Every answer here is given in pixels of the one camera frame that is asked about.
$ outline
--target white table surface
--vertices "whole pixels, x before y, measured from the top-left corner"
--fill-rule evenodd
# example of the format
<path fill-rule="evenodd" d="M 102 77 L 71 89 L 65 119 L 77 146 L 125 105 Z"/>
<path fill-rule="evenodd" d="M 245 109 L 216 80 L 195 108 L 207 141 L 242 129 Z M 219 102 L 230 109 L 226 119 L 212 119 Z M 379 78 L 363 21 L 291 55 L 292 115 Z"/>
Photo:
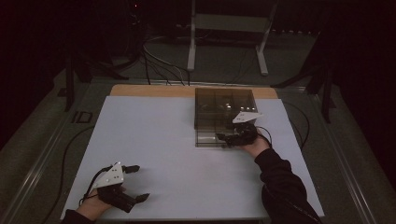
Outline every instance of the white table surface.
<path fill-rule="evenodd" d="M 308 201 L 324 216 L 281 100 L 256 99 L 256 125 L 304 182 Z M 64 207 L 76 209 L 93 176 L 120 161 L 139 165 L 125 174 L 128 195 L 149 193 L 131 213 L 111 209 L 103 219 L 208 220 L 268 217 L 261 202 L 260 169 L 237 148 L 195 147 L 194 99 L 107 96 Z"/>

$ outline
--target human hand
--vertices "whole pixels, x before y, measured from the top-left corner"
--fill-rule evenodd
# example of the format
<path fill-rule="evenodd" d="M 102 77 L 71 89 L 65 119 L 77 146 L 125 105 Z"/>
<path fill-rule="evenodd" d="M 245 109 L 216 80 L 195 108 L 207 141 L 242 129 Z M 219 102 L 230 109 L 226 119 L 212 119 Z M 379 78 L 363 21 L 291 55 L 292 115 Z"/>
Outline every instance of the human hand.
<path fill-rule="evenodd" d="M 256 140 L 250 145 L 239 146 L 240 148 L 244 149 L 248 154 L 250 154 L 253 158 L 256 158 L 260 153 L 264 150 L 270 148 L 268 142 L 260 137 L 260 130 L 257 130 L 259 136 L 257 136 Z"/>
<path fill-rule="evenodd" d="M 104 203 L 102 200 L 100 200 L 97 189 L 93 189 L 88 198 L 84 200 L 76 212 L 82 214 L 91 221 L 95 221 L 111 207 L 113 207 L 111 204 Z"/>

